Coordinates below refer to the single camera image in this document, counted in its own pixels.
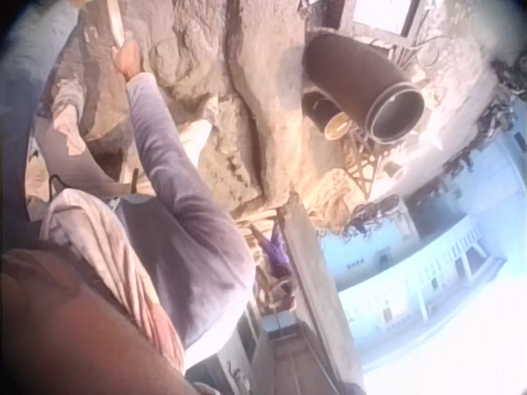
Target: barrel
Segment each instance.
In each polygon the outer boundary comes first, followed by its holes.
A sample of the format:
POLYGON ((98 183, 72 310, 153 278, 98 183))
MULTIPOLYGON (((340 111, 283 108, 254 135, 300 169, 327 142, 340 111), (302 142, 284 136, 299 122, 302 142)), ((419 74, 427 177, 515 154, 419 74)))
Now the barrel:
POLYGON ((305 94, 302 108, 328 140, 338 140, 350 127, 351 120, 346 113, 319 92, 305 94))
POLYGON ((399 140, 425 109, 419 89, 403 70, 370 46, 324 33, 304 53, 309 78, 379 143, 399 140))

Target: rock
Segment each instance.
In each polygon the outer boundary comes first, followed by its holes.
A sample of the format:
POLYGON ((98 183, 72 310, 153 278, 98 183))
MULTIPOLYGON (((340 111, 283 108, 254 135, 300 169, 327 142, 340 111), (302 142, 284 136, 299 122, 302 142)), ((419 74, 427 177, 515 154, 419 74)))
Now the rock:
POLYGON ((228 62, 256 122, 267 207, 287 201, 301 157, 304 21, 297 5, 238 0, 229 14, 228 62))
POLYGON ((251 163, 253 147, 246 133, 251 128, 244 101, 236 94, 223 96, 219 129, 203 149, 198 169, 216 200, 229 211, 262 193, 253 166, 245 165, 251 163))

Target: white wall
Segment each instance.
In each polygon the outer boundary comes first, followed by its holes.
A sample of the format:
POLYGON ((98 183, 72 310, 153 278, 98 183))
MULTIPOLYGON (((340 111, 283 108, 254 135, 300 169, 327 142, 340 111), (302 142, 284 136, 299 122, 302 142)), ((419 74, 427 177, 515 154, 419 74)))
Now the white wall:
POLYGON ((418 249, 419 238, 413 226, 384 221, 380 229, 370 231, 366 237, 357 235, 345 240, 342 236, 327 235, 320 243, 337 289, 343 290, 375 275, 380 268, 380 255, 388 256, 386 267, 405 259, 418 249), (406 234, 401 231, 404 227, 408 230, 406 234))
POLYGON ((484 247, 508 261, 499 276, 527 272, 525 155, 511 143, 514 133, 525 135, 523 104, 516 106, 516 113, 518 121, 514 129, 484 152, 476 152, 474 172, 464 170, 455 180, 462 192, 459 208, 477 217, 484 247))

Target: white building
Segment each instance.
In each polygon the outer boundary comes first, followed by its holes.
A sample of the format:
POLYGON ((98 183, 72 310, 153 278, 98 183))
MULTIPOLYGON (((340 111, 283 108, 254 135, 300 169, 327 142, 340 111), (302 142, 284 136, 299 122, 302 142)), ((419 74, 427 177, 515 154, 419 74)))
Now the white building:
POLYGON ((507 259, 527 270, 525 113, 519 116, 517 130, 473 154, 474 172, 455 180, 460 196, 451 189, 419 210, 410 207, 415 234, 386 222, 366 239, 322 240, 365 371, 422 344, 507 259))

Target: wall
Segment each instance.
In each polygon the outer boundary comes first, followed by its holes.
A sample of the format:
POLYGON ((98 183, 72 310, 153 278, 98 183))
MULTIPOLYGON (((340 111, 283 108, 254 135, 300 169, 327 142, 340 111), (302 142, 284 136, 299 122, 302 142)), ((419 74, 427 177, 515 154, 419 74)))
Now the wall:
POLYGON ((322 238, 320 244, 324 260, 338 290, 344 290, 377 273, 380 255, 387 255, 388 262, 383 266, 389 267, 418 249, 418 234, 413 226, 410 226, 409 233, 404 234, 398 223, 402 221, 410 221, 406 213, 397 221, 384 220, 378 230, 371 230, 366 237, 357 235, 345 240, 342 236, 326 235, 322 238))
POLYGON ((357 348, 365 350, 392 337, 398 328, 423 320, 422 309, 447 297, 459 282, 455 261, 480 238, 477 222, 466 216, 446 232, 423 240, 422 248, 401 263, 339 292, 357 348), (392 316, 388 322, 386 309, 392 316))
POLYGON ((320 250, 315 228, 298 195, 278 210, 299 288, 309 305, 315 334, 323 344, 331 370, 341 383, 362 385, 362 367, 337 289, 320 250))
POLYGON ((484 152, 476 152, 474 172, 463 171, 455 180, 462 191, 459 208, 477 217, 484 247, 508 261, 499 276, 527 271, 525 154, 511 140, 513 133, 525 135, 525 106, 521 102, 515 106, 518 120, 513 130, 484 152))

